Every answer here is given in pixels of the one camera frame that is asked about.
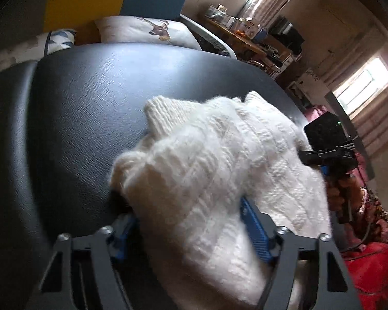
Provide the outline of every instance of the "pink cloth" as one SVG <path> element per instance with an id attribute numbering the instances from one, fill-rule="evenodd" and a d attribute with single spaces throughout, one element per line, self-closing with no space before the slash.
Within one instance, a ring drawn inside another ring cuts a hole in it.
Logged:
<path id="1" fill-rule="evenodd" d="M 312 108 L 309 108 L 306 110 L 303 115 L 306 117 L 306 119 L 309 122 L 312 122 L 313 120 L 319 118 L 323 113 L 326 113 L 328 110 L 326 109 L 325 106 L 321 105 L 316 105 L 313 106 Z"/>
<path id="2" fill-rule="evenodd" d="M 365 158 L 360 153 L 356 152 L 355 156 L 356 156 L 356 159 L 358 161 L 359 170 L 357 168 L 355 168 L 350 172 L 350 174 L 352 174 L 356 177 L 356 180 L 357 180 L 360 187 L 365 186 L 366 183 L 369 181 L 367 171 L 366 171 L 366 164 L 367 163 L 365 161 Z"/>

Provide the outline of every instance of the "patterned pillow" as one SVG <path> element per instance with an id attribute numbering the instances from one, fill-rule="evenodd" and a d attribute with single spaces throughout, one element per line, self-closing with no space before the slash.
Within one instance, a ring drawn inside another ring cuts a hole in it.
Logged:
<path id="1" fill-rule="evenodd" d="M 26 42 L 0 52 L 0 71 L 31 59 L 38 60 L 55 51 L 71 48 L 75 30 L 61 29 L 38 35 Z"/>
<path id="2" fill-rule="evenodd" d="M 201 51 L 185 24 L 156 18 L 110 16 L 95 21 L 102 43 L 137 42 L 183 46 Z"/>

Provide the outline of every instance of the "leather surface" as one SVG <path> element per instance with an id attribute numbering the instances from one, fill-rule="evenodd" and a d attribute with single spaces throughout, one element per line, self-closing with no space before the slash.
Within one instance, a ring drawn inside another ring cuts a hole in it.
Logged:
<path id="1" fill-rule="evenodd" d="M 108 174 L 146 133 L 147 99 L 201 102 L 251 90 L 307 123 L 258 68 L 176 46 L 91 44 L 1 72 L 0 309 L 23 308 L 58 234 L 94 233 L 124 210 Z"/>
<path id="2" fill-rule="evenodd" d="M 0 72 L 0 309 L 20 309 L 48 262 L 31 192 L 26 117 L 36 62 Z"/>
<path id="3" fill-rule="evenodd" d="M 145 134 L 147 99 L 204 101 L 243 97 L 250 90 L 305 122 L 265 73 L 211 53 L 115 43 L 62 50 L 41 60 L 32 84 L 28 151 L 34 196 L 50 238 L 93 233 L 114 219 L 108 174 L 114 158 Z"/>

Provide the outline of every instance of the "blue gripper pad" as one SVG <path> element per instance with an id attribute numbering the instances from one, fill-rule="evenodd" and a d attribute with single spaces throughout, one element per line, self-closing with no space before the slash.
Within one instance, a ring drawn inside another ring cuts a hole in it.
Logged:
<path id="1" fill-rule="evenodd" d="M 245 198 L 240 201 L 240 216 L 246 225 L 247 233 L 259 259 L 267 264 L 272 263 L 273 256 L 269 251 L 269 237 Z"/>

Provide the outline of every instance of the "desk clutter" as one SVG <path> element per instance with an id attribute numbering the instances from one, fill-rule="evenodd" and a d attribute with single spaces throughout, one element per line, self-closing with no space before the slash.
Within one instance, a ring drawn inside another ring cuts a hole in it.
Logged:
<path id="1" fill-rule="evenodd" d="M 210 5 L 204 25 L 228 44 L 237 58 L 257 66 L 276 79 L 293 61 L 302 56 L 303 38 L 285 18 L 280 16 L 268 29 L 253 17 L 234 17 L 223 5 Z"/>

